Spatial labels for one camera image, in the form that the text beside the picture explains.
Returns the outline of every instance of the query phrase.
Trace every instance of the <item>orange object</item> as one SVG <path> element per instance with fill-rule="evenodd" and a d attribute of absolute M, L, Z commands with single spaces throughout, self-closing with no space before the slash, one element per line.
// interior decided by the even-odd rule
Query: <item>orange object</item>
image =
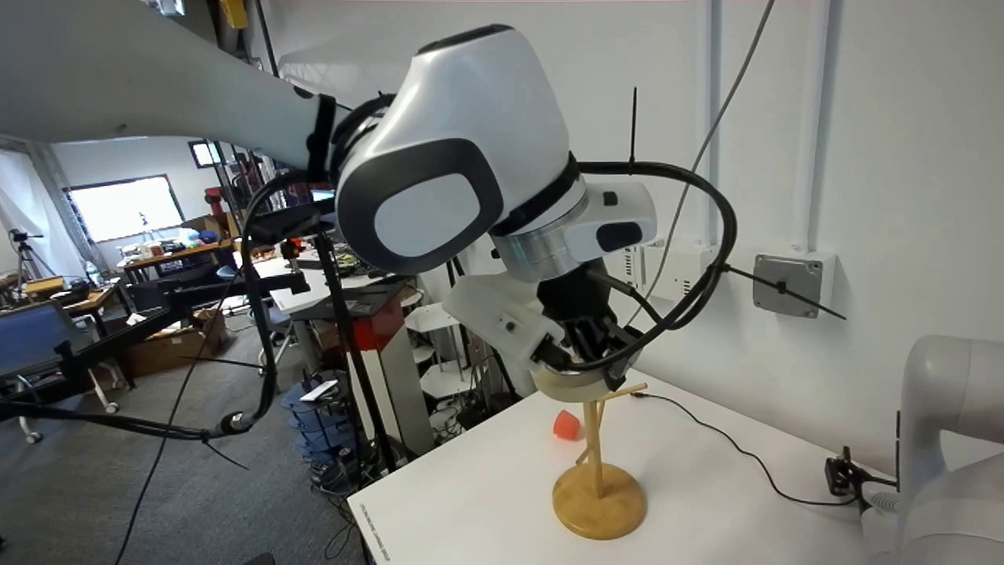
<path fill-rule="evenodd" d="M 560 410 L 555 418 L 555 435 L 576 441 L 584 435 L 584 425 L 572 410 Z"/>

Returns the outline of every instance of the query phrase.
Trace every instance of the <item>white table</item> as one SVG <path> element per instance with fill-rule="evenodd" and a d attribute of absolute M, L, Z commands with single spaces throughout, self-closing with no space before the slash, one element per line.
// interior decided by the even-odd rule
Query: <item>white table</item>
<path fill-rule="evenodd" d="M 767 457 L 781 488 L 827 499 L 823 452 L 798 435 L 648 379 Z M 619 399 L 603 418 L 606 461 L 632 471 L 649 513 L 620 541 L 584 541 L 552 513 L 552 483 L 584 441 L 552 435 L 547 395 L 410 461 L 347 499 L 377 563 L 404 565 L 864 565 L 857 508 L 781 502 L 757 461 L 675 404 Z"/>

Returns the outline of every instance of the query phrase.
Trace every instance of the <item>black cable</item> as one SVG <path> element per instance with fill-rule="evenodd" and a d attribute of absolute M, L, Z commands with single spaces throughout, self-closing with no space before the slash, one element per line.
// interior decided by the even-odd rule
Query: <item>black cable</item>
<path fill-rule="evenodd" d="M 648 302 L 632 283 L 608 275 L 606 269 L 591 269 L 591 275 L 596 283 L 603 283 L 606 287 L 615 287 L 620 294 L 627 294 L 632 302 L 638 302 L 638 308 L 642 308 L 655 322 L 660 322 L 660 309 L 653 308 L 653 302 Z"/>
<path fill-rule="evenodd" d="M 361 111 L 356 111 L 356 116 L 343 119 L 335 124 L 335 155 L 332 161 L 338 161 L 338 137 L 345 142 L 345 134 L 352 134 L 352 129 L 345 122 L 361 122 L 364 116 L 377 114 L 380 106 L 387 106 L 391 96 L 380 93 L 374 99 L 366 99 Z M 246 284 L 249 284 L 249 303 L 252 303 L 252 315 L 254 315 L 254 325 L 258 325 L 258 335 L 264 343 L 264 379 L 261 379 L 261 399 L 258 399 L 258 408 L 252 415 L 252 421 L 246 425 L 246 415 L 232 415 L 227 425 L 232 428 L 243 428 L 249 429 L 254 421 L 261 421 L 271 404 L 274 404 L 274 395 L 275 395 L 275 353 L 274 348 L 267 346 L 271 335 L 267 335 L 267 309 L 264 309 L 264 299 L 261 299 L 261 275 L 254 269 L 254 260 L 252 260 L 252 249 L 254 249 L 254 228 L 252 228 L 252 221 L 258 215 L 258 210 L 271 200 L 271 194 L 284 192 L 287 186 L 292 182 L 301 182 L 303 171 L 287 171 L 287 176 L 275 176 L 271 186 L 264 186 L 252 203 L 249 203 L 249 225 L 243 232 L 243 269 L 246 269 Z M 380 457 L 383 465 L 391 471 L 394 466 L 394 456 L 391 456 L 391 444 L 388 444 L 388 435 L 387 435 L 387 428 L 383 428 L 383 418 L 377 410 L 377 395 L 374 395 L 374 385 L 370 385 L 370 376 L 366 376 L 366 365 L 361 359 L 361 348 L 356 343 L 356 334 L 352 334 L 352 315 L 345 308 L 345 299 L 343 299 L 343 283 L 338 283 L 338 269 L 331 262 L 331 250 L 332 250 L 332 240 L 318 232 L 315 237 L 318 246 L 318 255 L 320 255 L 320 267 L 323 267 L 323 280 L 331 284 L 331 303 L 335 309 L 335 320 L 338 320 L 338 334 L 345 339 L 345 348 L 347 348 L 347 360 L 359 374 L 359 384 L 361 384 L 361 392 L 366 399 L 366 408 L 370 408 L 370 425 L 374 425 L 374 434 L 377 434 L 377 450 L 380 450 Z"/>
<path fill-rule="evenodd" d="M 735 82 L 730 82 L 722 106 L 719 106 L 719 114 L 717 114 L 711 129 L 710 129 L 705 137 L 699 142 L 699 150 L 696 150 L 696 157 L 694 157 L 694 163 L 690 163 L 690 171 L 696 171 L 696 167 L 704 163 L 705 150 L 711 146 L 711 142 L 717 142 L 717 134 L 719 134 L 719 124 L 722 124 L 722 119 L 724 119 L 735 93 L 740 91 L 740 83 L 743 83 L 743 77 L 748 77 L 748 69 L 749 69 L 749 64 L 752 64 L 752 53 L 757 53 L 757 48 L 759 48 L 759 41 L 762 41 L 762 30 L 767 30 L 767 22 L 771 18 L 771 11 L 776 11 L 776 0 L 770 0 L 770 4 L 762 5 L 759 26 L 757 26 L 752 41 L 749 41 L 749 51 L 748 51 L 748 55 L 743 55 L 743 64 L 740 64 L 740 69 L 737 69 L 737 74 L 735 74 Z M 649 287 L 648 287 L 648 299 L 653 299 L 653 293 L 655 293 L 655 284 L 660 284 L 660 280 L 663 280 L 664 257 L 669 257 L 672 237 L 675 237 L 675 232 L 678 232 L 678 225 L 680 225 L 680 214 L 685 214 L 688 194 L 690 194 L 690 182 L 685 186 L 685 192 L 680 192 L 680 199 L 678 199 L 678 206 L 675 206 L 675 214 L 672 214 L 669 236 L 664 236 L 664 249 L 663 249 L 663 257 L 660 257 L 660 267 L 655 267 L 655 280 L 653 280 Z"/>
<path fill-rule="evenodd" d="M 204 439 L 200 444 L 208 444 L 218 457 L 229 461 L 239 471 L 252 471 L 249 465 L 237 461 L 232 456 L 219 452 L 210 439 Z"/>
<path fill-rule="evenodd" d="M 237 434 L 249 429 L 249 428 L 243 428 L 243 429 L 232 428 L 237 415 L 229 415 L 218 429 L 194 429 L 194 428 L 177 428 L 177 425 L 127 418 L 127 415 L 89 415 L 89 410 L 66 410 L 66 408 L 53 408 L 53 404 L 0 399 L 0 421 L 5 421 L 5 418 L 80 421 L 80 425 L 96 425 L 96 428 L 113 428 L 113 429 L 142 434 L 142 435 L 197 439 L 197 441 L 208 441 L 218 435 L 237 435 Z"/>
<path fill-rule="evenodd" d="M 547 365 L 552 365 L 555 369 L 599 369 L 599 366 L 608 366 L 615 360 L 638 353 L 642 346 L 649 346 L 663 334 L 688 325 L 710 303 L 710 299 L 722 280 L 722 267 L 728 262 L 728 255 L 737 237 L 737 215 L 735 215 L 728 199 L 710 180 L 696 176 L 694 169 L 685 169 L 675 163 L 649 163 L 649 161 L 642 161 L 642 163 L 584 161 L 581 169 L 591 176 L 663 176 L 663 180 L 675 180 L 675 182 L 690 182 L 694 187 L 705 192 L 711 199 L 711 203 L 719 206 L 722 240 L 719 240 L 711 262 L 694 283 L 694 287 L 664 317 L 660 317 L 653 330 L 648 330 L 642 335 L 638 335 L 625 348 L 615 348 L 606 359 L 594 359 L 594 360 L 572 360 L 568 353 L 555 352 L 552 343 L 547 343 L 548 348 L 543 348 L 541 353 L 548 353 Z"/>
<path fill-rule="evenodd" d="M 724 441 L 730 441 L 735 452 L 740 452 L 743 457 L 752 457 L 752 461 L 759 465 L 759 471 L 762 471 L 767 483 L 776 488 L 776 495 L 781 495 L 781 499 L 787 499 L 787 502 L 793 502 L 793 504 L 853 504 L 853 499 L 801 499 L 801 495 L 790 495 L 790 492 L 783 492 L 783 488 L 777 487 L 776 473 L 767 466 L 767 461 L 762 461 L 757 452 L 743 450 L 743 444 L 740 444 L 735 435 L 728 435 L 722 428 L 711 428 L 711 425 L 699 421 L 685 400 L 669 399 L 669 395 L 655 395 L 655 392 L 632 392 L 632 395 L 635 395 L 635 399 L 669 400 L 669 404 L 675 404 L 678 410 L 685 410 L 696 428 L 719 434 Z"/>
<path fill-rule="evenodd" d="M 724 262 L 724 274 L 737 274 L 737 275 L 743 275 L 743 280 L 752 280 L 757 284 L 770 284 L 770 287 L 776 287 L 777 294 L 790 294 L 790 299 L 798 299 L 798 302 L 803 302 L 803 303 L 810 303 L 810 308 L 816 308 L 816 309 L 825 309 L 825 315 L 831 315 L 831 317 L 837 317 L 837 320 L 847 320 L 841 309 L 825 308 L 825 303 L 818 303 L 818 302 L 814 302 L 814 299 L 803 299 L 801 293 L 790 293 L 781 280 L 762 280 L 762 275 L 748 274 L 748 269 L 737 269 L 737 267 L 730 267 L 730 262 Z"/>
<path fill-rule="evenodd" d="M 638 89 L 632 91 L 632 134 L 627 134 L 632 146 L 627 146 L 627 163 L 635 163 L 635 146 L 638 146 Z"/>
<path fill-rule="evenodd" d="M 897 481 L 887 481 L 887 478 L 865 478 L 865 483 L 886 483 L 886 487 L 893 487 L 893 488 L 900 488 L 900 483 Z"/>
<path fill-rule="evenodd" d="M 186 369 L 186 376 L 183 376 L 183 385 L 179 385 L 179 392 L 177 392 L 177 400 L 169 404 L 166 428 L 177 425 L 177 415 L 179 415 L 183 399 L 186 399 L 186 390 L 188 390 L 191 374 L 194 374 L 194 366 L 197 366 L 197 360 L 200 360 L 200 353 L 204 353 L 208 346 L 210 346 L 210 335 L 204 334 L 204 335 L 200 335 L 200 346 L 197 346 L 197 352 L 194 352 L 194 360 L 188 365 L 188 369 Z M 147 499 L 147 488 L 151 488 L 153 473 L 157 473 L 157 466 L 160 466 L 164 450 L 166 450 L 166 435 L 160 435 L 160 444 L 157 444 L 157 456 L 153 456 L 151 471 L 147 471 L 147 478 L 144 478 L 144 487 L 138 488 L 138 495 L 136 495 L 136 502 L 133 502 L 133 513 L 130 513 L 130 523 L 127 523 L 127 532 L 121 532 L 121 543 L 118 543 L 115 565 L 121 563 L 121 555 L 127 555 L 127 548 L 130 548 L 130 541 L 133 541 L 133 531 L 136 531 L 136 517 L 138 517 L 138 510 L 144 508 L 144 499 Z"/>

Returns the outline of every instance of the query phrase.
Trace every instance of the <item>floor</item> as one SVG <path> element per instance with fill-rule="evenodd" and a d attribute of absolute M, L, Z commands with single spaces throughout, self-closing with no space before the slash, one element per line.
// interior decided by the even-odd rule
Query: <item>floor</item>
<path fill-rule="evenodd" d="M 258 359 L 258 334 L 249 317 L 229 317 L 229 360 Z M 298 384 L 298 352 L 284 359 L 279 390 Z M 138 390 L 113 399 L 121 415 L 166 421 L 186 369 L 142 376 Z M 254 366 L 197 365 L 177 425 L 214 428 L 237 408 L 258 400 Z M 94 395 L 66 408 L 96 410 Z M 45 441 L 24 444 L 13 421 L 0 421 L 0 563 L 75 563 L 111 565 L 121 545 L 133 504 L 142 492 L 157 441 L 121 429 L 38 421 Z M 298 429 L 284 392 L 271 415 L 219 452 L 200 441 L 166 441 L 121 563 L 364 563 L 356 526 L 335 502 L 310 488 Z"/>

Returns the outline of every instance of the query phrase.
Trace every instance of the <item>black camera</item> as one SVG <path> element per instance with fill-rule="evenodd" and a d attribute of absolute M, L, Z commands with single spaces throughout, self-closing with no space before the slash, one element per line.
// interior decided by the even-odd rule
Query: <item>black camera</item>
<path fill-rule="evenodd" d="M 29 240 L 33 236 L 21 232 L 21 228 L 11 228 L 11 237 L 13 237 L 16 246 L 21 246 L 21 240 Z"/>

